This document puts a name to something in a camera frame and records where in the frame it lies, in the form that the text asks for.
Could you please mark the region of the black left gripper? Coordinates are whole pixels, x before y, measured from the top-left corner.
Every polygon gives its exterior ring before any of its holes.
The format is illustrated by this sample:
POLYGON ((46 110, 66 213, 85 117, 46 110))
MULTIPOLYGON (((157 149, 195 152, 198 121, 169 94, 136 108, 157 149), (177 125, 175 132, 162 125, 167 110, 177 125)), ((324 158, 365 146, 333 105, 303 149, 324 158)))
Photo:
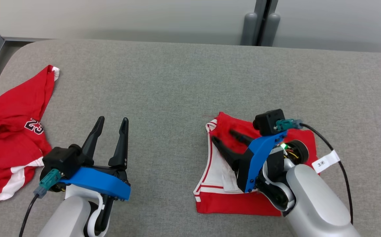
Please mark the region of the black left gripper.
POLYGON ((124 117, 119 129, 119 139, 115 148, 114 156, 109 159, 108 166, 94 165, 94 152, 97 140, 102 133, 105 117, 101 116, 97 119, 93 129, 88 134, 84 144, 82 145, 82 157, 79 157, 81 166, 95 169, 103 173, 112 175, 120 179, 122 182, 129 182, 126 174, 128 165, 128 138, 129 138, 129 120, 124 117))

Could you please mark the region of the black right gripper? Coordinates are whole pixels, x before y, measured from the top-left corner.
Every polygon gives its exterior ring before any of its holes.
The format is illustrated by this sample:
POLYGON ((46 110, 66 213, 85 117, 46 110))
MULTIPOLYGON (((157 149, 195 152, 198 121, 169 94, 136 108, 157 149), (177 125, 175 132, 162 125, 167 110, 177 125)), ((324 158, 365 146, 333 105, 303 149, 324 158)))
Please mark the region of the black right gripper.
POLYGON ((231 149, 220 138, 212 136, 212 142, 233 171, 237 171, 237 186, 243 192, 261 190, 261 182, 280 182, 292 165, 306 164, 308 147, 302 141, 268 142, 254 140, 250 136, 229 131, 233 137, 231 149), (243 154, 233 150, 246 150, 243 154))

